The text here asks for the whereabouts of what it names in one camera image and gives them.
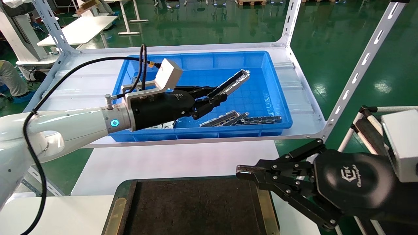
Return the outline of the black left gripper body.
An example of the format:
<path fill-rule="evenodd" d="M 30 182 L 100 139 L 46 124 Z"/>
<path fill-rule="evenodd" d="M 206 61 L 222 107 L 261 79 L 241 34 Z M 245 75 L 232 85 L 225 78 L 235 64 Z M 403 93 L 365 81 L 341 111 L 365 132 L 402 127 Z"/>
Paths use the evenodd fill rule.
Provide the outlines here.
<path fill-rule="evenodd" d="M 133 113 L 131 131 L 189 117 L 195 102 L 192 95 L 182 90 L 158 93 L 145 99 L 132 98 L 128 102 Z"/>

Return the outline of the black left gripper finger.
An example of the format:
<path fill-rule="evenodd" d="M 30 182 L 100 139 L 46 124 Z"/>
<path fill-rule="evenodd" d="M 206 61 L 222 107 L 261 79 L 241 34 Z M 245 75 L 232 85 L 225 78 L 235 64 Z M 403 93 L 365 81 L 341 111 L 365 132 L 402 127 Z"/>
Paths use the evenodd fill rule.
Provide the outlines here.
<path fill-rule="evenodd" d="M 216 88 L 216 86 L 176 86 L 176 90 L 188 92 L 194 99 L 206 97 Z"/>
<path fill-rule="evenodd" d="M 192 118 L 194 120 L 200 119 L 201 117 L 210 113 L 215 107 L 220 106 L 222 102 L 227 100 L 228 95 L 215 95 L 213 98 L 198 99 L 193 105 Z"/>

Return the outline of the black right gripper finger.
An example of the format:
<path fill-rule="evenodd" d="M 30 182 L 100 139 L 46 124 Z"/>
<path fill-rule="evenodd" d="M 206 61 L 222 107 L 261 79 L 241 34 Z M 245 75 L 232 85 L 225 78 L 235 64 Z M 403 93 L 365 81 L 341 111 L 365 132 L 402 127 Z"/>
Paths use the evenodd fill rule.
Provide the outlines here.
<path fill-rule="evenodd" d="M 313 163 L 307 159 L 327 150 L 323 140 L 315 139 L 309 143 L 290 151 L 275 160 L 260 159 L 254 166 L 238 165 L 236 177 L 240 179 L 253 179 L 256 175 L 281 175 L 284 177 L 310 176 L 314 172 Z"/>
<path fill-rule="evenodd" d="M 251 180 L 260 190 L 272 191 L 291 207 L 305 215 L 318 226 L 333 230 L 342 217 L 339 209 L 319 195 L 311 192 L 312 183 L 272 173 L 237 173 L 240 180 Z"/>

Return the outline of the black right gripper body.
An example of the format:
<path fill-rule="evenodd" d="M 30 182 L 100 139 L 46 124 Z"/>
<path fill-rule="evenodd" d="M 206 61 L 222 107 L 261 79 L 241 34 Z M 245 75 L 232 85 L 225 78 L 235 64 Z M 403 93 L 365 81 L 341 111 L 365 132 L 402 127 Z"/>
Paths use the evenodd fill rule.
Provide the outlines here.
<path fill-rule="evenodd" d="M 313 165 L 319 194 L 343 214 L 417 224 L 417 183 L 400 182 L 388 157 L 329 149 Z"/>

